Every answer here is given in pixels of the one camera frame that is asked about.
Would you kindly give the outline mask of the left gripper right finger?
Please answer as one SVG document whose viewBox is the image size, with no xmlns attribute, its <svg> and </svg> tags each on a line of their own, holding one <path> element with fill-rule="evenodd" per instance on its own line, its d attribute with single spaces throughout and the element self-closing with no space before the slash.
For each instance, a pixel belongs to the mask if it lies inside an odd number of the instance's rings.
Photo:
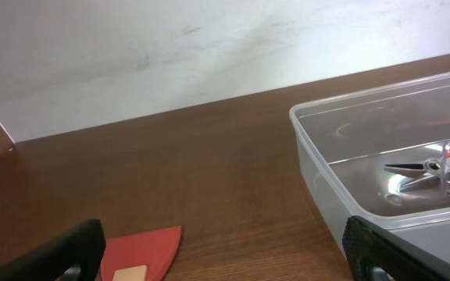
<svg viewBox="0 0 450 281">
<path fill-rule="evenodd" d="M 342 238 L 354 280 L 450 281 L 450 264 L 354 215 Z"/>
</svg>

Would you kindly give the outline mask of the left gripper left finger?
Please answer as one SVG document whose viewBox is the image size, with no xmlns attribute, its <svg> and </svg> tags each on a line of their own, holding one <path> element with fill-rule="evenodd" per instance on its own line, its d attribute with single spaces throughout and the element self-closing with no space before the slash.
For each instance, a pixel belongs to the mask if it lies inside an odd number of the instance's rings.
<svg viewBox="0 0 450 281">
<path fill-rule="evenodd" d="M 101 221 L 88 219 L 1 266 L 0 280 L 94 280 L 105 248 Z"/>
</svg>

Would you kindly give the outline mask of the orange black long-nose pliers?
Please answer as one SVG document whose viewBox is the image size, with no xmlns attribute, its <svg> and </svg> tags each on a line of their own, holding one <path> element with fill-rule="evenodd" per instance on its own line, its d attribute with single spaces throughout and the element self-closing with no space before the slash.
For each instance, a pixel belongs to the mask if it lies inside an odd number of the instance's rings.
<svg viewBox="0 0 450 281">
<path fill-rule="evenodd" d="M 409 181 L 401 183 L 399 185 L 399 190 L 405 192 L 407 190 L 417 188 L 421 184 L 428 183 L 434 180 L 440 180 L 438 177 L 427 171 L 427 169 L 424 167 L 425 161 L 426 160 L 417 163 L 410 162 L 387 164 L 384 166 L 384 170 L 409 178 Z"/>
</svg>

